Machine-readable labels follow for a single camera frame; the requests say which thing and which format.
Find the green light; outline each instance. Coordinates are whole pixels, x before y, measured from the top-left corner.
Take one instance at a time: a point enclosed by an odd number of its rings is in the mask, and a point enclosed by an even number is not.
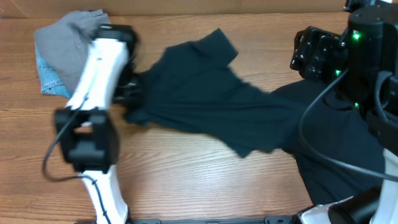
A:
[[[354,40],[359,40],[361,38],[361,34],[353,34]]]

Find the gray cloth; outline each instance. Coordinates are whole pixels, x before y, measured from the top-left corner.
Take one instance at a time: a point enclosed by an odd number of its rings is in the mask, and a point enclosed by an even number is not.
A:
[[[88,41],[71,24],[92,35],[99,24],[109,23],[102,10],[69,12],[56,23],[35,31],[37,49],[58,73],[70,93],[75,91],[88,55]]]

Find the wooden table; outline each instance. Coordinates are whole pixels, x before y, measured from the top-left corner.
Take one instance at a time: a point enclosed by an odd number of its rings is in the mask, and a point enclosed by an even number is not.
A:
[[[139,70],[167,46],[200,39],[220,27],[239,50],[233,70],[272,91],[300,80],[289,68],[293,39],[307,26],[341,32],[347,14],[112,17],[142,39]],[[54,138],[52,113],[67,99],[40,94],[33,32],[56,19],[0,20],[0,223],[73,223],[93,219],[78,180],[49,183],[40,173]],[[122,108],[111,116],[121,137],[118,175],[133,218],[258,218],[293,214],[311,201],[294,159],[282,151],[240,159],[222,142],[201,134],[127,125]],[[57,152],[54,174],[71,166]]]

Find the black cloth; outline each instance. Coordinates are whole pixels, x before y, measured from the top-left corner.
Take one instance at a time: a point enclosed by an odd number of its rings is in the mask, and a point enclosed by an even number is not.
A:
[[[142,73],[143,105],[125,115],[130,123],[157,123],[168,128],[217,137],[240,156],[252,150],[281,147],[291,153],[314,204],[331,203],[381,184],[380,180],[330,167],[299,142],[299,119],[324,89],[301,81],[272,94],[244,83],[228,67],[237,52],[220,30],[202,40],[166,49]],[[343,106],[340,102],[331,103]],[[305,123],[308,141],[335,159],[382,172],[382,147],[354,112],[316,105]]]
[[[143,106],[125,119],[210,134],[242,157],[254,149],[282,147],[294,135],[299,107],[239,79],[228,67],[237,54],[219,29],[197,42],[167,48],[141,74]]]
[[[301,103],[306,108],[325,88],[322,83],[302,80],[274,91],[273,94]],[[326,96],[332,106],[342,108],[334,93]],[[383,147],[369,134],[356,111],[336,111],[318,102],[303,126],[307,141],[319,152],[352,165],[384,172]],[[298,170],[314,204],[332,203],[369,190],[382,180],[330,166],[302,146],[298,137],[283,147],[294,155]]]

